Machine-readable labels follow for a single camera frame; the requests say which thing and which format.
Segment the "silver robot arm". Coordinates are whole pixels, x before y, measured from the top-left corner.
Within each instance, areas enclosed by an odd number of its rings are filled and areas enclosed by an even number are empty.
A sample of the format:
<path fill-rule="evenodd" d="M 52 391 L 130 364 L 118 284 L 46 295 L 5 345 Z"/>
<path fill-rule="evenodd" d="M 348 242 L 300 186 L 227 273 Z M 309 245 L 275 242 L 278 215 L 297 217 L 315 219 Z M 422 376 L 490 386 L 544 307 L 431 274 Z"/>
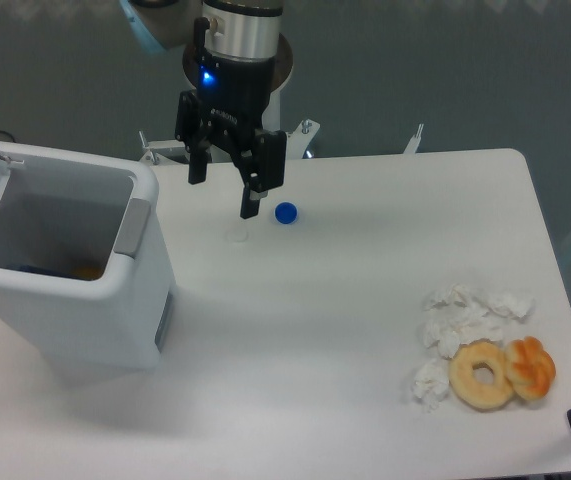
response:
<path fill-rule="evenodd" d="M 275 78 L 280 1 L 123 1 L 139 42 L 152 51 L 183 46 L 197 67 L 195 87 L 181 93 L 175 137 L 189 155 L 188 181 L 205 181 L 210 149 L 238 169 L 240 216 L 284 183 L 287 135 L 265 127 Z"/>

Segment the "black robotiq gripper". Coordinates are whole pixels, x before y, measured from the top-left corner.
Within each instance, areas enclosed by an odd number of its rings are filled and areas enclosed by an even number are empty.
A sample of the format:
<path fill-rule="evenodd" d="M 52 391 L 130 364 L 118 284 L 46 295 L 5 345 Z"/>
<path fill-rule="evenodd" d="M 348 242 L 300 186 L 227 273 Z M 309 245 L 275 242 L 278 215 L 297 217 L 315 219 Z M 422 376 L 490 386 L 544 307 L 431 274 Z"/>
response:
<path fill-rule="evenodd" d="M 231 150 L 243 182 L 240 217 L 259 213 L 260 202 L 284 183 L 287 134 L 263 126 L 276 60 L 226 58 L 197 52 L 194 90 L 179 97 L 175 138 L 189 154 L 188 182 L 206 180 L 209 148 Z"/>

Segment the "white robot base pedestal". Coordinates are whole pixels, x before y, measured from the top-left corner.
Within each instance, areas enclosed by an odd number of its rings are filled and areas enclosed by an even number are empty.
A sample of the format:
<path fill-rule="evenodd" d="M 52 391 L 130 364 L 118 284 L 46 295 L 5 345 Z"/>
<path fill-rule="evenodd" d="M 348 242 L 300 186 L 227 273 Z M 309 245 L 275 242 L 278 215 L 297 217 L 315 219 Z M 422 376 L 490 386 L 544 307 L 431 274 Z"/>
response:
<path fill-rule="evenodd" d="M 194 55 L 197 52 L 211 52 L 226 58 L 276 60 L 269 104 L 263 113 L 263 126 L 270 131 L 281 129 L 281 90 L 289 80 L 293 67 L 293 54 L 287 40 L 278 32 L 236 32 L 222 33 L 208 29 L 195 36 L 194 41 L 183 55 L 185 73 L 195 89 L 197 65 Z M 231 150 L 222 150 L 230 156 Z"/>

